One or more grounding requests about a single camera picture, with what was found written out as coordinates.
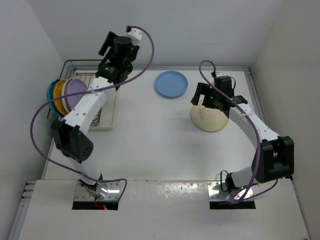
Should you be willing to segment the teal polka dot plate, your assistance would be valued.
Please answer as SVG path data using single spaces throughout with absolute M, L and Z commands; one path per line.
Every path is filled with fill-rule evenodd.
M 59 82 L 59 79 L 56 79 L 54 81 L 52 81 L 47 88 L 46 91 L 46 99 L 47 101 L 52 100 L 53 99 L 53 91 L 54 91 L 54 87 L 55 85 Z M 50 110 L 56 114 L 58 117 L 62 117 L 63 115 L 58 111 L 58 109 L 56 108 L 54 102 L 49 103 L 49 108 Z

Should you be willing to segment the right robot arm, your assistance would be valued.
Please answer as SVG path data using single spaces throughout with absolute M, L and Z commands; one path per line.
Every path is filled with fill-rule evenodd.
M 197 105 L 217 109 L 238 125 L 255 147 L 251 166 L 226 175 L 223 189 L 234 193 L 248 184 L 263 184 L 294 173 L 294 141 L 271 130 L 251 109 L 248 101 L 234 94 L 230 76 L 214 79 L 214 86 L 199 82 L 191 99 Z

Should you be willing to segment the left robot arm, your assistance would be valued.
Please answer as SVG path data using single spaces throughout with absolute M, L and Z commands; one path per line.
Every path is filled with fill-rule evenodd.
M 72 161 L 86 186 L 95 186 L 103 178 L 92 156 L 94 144 L 87 133 L 108 98 L 133 71 L 141 39 L 142 32 L 137 28 L 129 28 L 124 36 L 110 31 L 98 52 L 103 59 L 85 94 L 63 119 L 51 125 L 56 148 Z

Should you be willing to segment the yellow polka dot plate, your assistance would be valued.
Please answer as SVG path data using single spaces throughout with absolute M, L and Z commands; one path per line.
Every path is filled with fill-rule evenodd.
M 66 82 L 65 79 L 59 80 L 57 82 L 57 84 L 54 86 L 53 93 L 52 93 L 52 96 L 54 99 L 62 96 L 62 88 L 63 88 L 65 82 Z M 67 114 L 67 111 L 65 110 L 61 99 L 55 100 L 54 105 L 55 105 L 56 109 L 58 110 L 58 112 L 63 117 Z

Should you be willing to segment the beige green leaf plate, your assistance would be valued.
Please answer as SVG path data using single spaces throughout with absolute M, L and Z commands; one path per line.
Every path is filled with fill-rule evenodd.
M 226 115 L 218 109 L 207 108 L 202 103 L 203 101 L 200 101 L 191 108 L 192 122 L 206 132 L 219 132 L 224 129 L 229 121 Z

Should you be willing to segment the cream plate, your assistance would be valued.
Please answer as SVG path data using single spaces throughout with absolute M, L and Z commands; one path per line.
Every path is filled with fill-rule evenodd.
M 61 95 L 62 96 L 64 96 L 66 94 L 66 90 L 67 90 L 68 84 L 70 83 L 71 80 L 73 80 L 73 79 L 69 78 L 63 84 L 62 90 L 61 90 Z M 63 105 L 66 113 L 68 114 L 70 112 L 70 108 L 68 107 L 68 103 L 67 103 L 66 97 L 62 98 L 61 101 L 62 101 L 62 105 Z

